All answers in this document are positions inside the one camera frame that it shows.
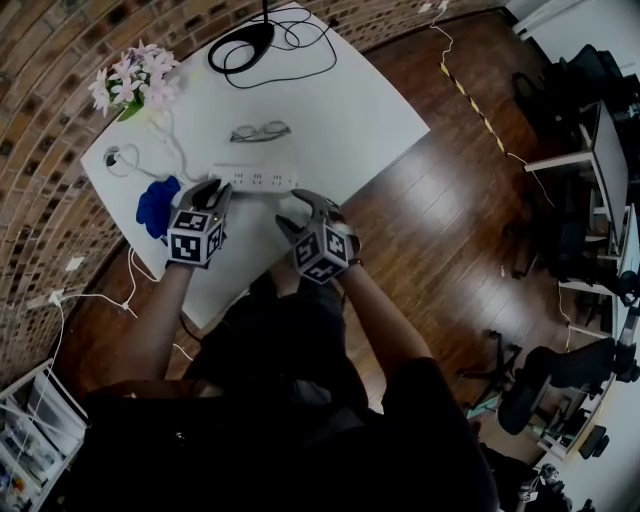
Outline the white office desk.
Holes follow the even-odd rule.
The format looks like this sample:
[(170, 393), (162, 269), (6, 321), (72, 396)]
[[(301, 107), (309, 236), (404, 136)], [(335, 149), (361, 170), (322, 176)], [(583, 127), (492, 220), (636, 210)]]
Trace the white office desk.
[(587, 166), (595, 177), (601, 206), (595, 207), (595, 215), (604, 215), (609, 222), (612, 249), (620, 253), (625, 236), (625, 211), (629, 184), (628, 166), (614, 121), (605, 103), (590, 105), (585, 114), (594, 114), (591, 132), (583, 126), (580, 132), (585, 147), (580, 151), (525, 164), (524, 170), (536, 173), (558, 170), (568, 166)]

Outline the person's right forearm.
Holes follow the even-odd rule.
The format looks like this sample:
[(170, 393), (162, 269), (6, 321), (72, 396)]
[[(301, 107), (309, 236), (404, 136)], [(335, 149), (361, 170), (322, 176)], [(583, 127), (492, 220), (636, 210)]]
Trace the person's right forearm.
[(432, 357), (418, 330), (361, 265), (342, 272), (338, 282), (387, 379), (409, 361)]

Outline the blue cloth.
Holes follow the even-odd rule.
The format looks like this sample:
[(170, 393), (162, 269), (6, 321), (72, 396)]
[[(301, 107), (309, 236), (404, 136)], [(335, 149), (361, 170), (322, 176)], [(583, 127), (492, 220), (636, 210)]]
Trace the blue cloth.
[(172, 201), (181, 186), (175, 176), (152, 182), (140, 196), (136, 210), (136, 222), (145, 227), (153, 238), (167, 234), (171, 218)]

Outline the yellow black striped tape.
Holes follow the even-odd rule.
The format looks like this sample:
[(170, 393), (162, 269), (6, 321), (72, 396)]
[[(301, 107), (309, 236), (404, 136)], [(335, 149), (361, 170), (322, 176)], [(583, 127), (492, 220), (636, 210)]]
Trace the yellow black striped tape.
[(467, 102), (471, 106), (472, 110), (477, 114), (477, 116), (480, 118), (480, 120), (484, 124), (486, 130), (490, 133), (490, 135), (495, 140), (495, 142), (496, 142), (499, 150), (501, 151), (501, 153), (506, 156), (507, 155), (507, 151), (505, 149), (505, 146), (504, 146), (501, 138), (498, 136), (498, 134), (494, 130), (493, 126), (491, 125), (490, 121), (485, 116), (485, 114), (482, 112), (482, 110), (477, 105), (475, 100), (469, 95), (469, 93), (465, 90), (464, 86), (457, 80), (457, 78), (447, 68), (447, 66), (444, 63), (444, 61), (439, 63), (439, 68), (442, 71), (442, 73), (455, 85), (455, 87), (458, 89), (460, 94), (467, 100)]

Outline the pink flowers in pot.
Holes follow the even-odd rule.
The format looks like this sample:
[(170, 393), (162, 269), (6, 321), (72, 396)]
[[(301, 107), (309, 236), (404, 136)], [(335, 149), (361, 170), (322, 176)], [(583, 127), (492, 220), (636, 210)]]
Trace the pink flowers in pot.
[(103, 116), (120, 109), (121, 120), (144, 107), (164, 109), (179, 92), (180, 78), (172, 75), (178, 65), (172, 51), (140, 40), (122, 52), (117, 62), (98, 70), (88, 86), (93, 109)]

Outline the thin-framed eyeglasses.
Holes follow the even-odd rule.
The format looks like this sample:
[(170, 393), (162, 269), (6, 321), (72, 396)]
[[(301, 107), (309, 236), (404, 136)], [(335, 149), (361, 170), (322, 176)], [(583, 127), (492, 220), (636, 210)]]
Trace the thin-framed eyeglasses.
[(231, 143), (270, 142), (291, 133), (290, 127), (283, 121), (269, 121), (261, 126), (244, 125), (231, 132)]

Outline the black desk lamp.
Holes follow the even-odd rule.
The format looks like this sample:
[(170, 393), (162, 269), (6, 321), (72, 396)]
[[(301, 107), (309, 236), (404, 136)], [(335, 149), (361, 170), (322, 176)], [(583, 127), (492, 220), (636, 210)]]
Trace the black desk lamp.
[[(209, 48), (207, 61), (213, 71), (223, 75), (239, 74), (248, 71), (261, 60), (265, 52), (270, 48), (275, 37), (275, 28), (269, 22), (268, 4), (268, 0), (262, 0), (262, 20), (259, 23), (244, 26), (224, 35)], [(216, 64), (214, 62), (215, 54), (223, 46), (232, 43), (237, 43), (237, 46), (225, 56), (221, 65)], [(252, 50), (251, 58), (240, 66), (234, 68), (228, 67), (226, 62), (227, 58), (231, 56), (231, 53), (244, 48)]]

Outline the white metal shelf rack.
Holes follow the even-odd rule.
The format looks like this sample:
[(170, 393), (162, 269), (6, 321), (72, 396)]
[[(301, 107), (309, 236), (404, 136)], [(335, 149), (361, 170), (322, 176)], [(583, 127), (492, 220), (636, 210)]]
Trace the white metal shelf rack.
[(0, 512), (39, 512), (88, 426), (52, 359), (0, 391)]

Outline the white power strip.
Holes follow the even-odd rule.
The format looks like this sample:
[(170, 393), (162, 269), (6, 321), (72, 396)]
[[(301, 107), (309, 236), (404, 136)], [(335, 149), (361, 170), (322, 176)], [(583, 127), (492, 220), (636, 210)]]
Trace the white power strip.
[(236, 193), (284, 194), (297, 188), (297, 175), (291, 170), (272, 170), (264, 166), (235, 163), (216, 163), (208, 172), (210, 178), (219, 178), (223, 185), (230, 184)]

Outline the person's left forearm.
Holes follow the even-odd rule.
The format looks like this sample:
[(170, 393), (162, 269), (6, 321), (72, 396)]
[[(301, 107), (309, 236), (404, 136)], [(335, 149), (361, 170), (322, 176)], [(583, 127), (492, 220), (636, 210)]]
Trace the person's left forearm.
[(194, 268), (170, 264), (139, 318), (124, 338), (113, 376), (160, 380), (169, 367), (179, 317)]

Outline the black office chair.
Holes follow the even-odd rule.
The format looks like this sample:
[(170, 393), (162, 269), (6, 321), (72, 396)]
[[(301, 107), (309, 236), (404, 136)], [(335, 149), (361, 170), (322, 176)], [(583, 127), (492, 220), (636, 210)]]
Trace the black office chair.
[(635, 359), (636, 346), (612, 338), (597, 340), (566, 353), (537, 347), (516, 370), (508, 391), (502, 394), (498, 423), (507, 433), (519, 434), (536, 412), (537, 402), (551, 386), (557, 389), (596, 389), (614, 376), (624, 383), (640, 380), (640, 364)]
[(554, 126), (575, 128), (593, 104), (604, 103), (611, 114), (627, 114), (637, 103), (636, 85), (609, 51), (592, 45), (569, 61), (560, 59), (544, 68), (540, 85), (524, 73), (512, 75), (516, 104), (538, 133)]

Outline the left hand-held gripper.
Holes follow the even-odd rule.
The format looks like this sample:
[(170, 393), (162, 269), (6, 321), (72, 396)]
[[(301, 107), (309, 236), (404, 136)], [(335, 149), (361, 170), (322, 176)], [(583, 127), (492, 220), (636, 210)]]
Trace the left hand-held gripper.
[(226, 239), (226, 216), (233, 193), (230, 183), (220, 187), (220, 178), (201, 182), (185, 191), (176, 203), (166, 237), (168, 265), (208, 268)]

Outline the person's body in black clothing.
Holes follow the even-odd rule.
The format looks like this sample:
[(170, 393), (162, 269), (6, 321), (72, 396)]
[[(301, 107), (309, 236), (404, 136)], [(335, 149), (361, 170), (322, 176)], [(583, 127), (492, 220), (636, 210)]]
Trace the person's body in black clothing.
[(208, 399), (88, 412), (71, 512), (498, 512), (491, 469), (433, 358), (387, 379), (338, 282), (270, 276), (179, 380)]

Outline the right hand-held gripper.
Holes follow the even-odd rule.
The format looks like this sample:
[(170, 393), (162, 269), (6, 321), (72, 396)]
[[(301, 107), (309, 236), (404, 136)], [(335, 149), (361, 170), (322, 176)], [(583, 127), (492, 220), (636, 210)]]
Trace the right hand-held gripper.
[(293, 246), (298, 273), (314, 283), (324, 284), (357, 263), (360, 238), (334, 201), (302, 188), (293, 189), (291, 194), (308, 205), (310, 213), (297, 216), (298, 220), (304, 220), (303, 226), (276, 214), (276, 225)]

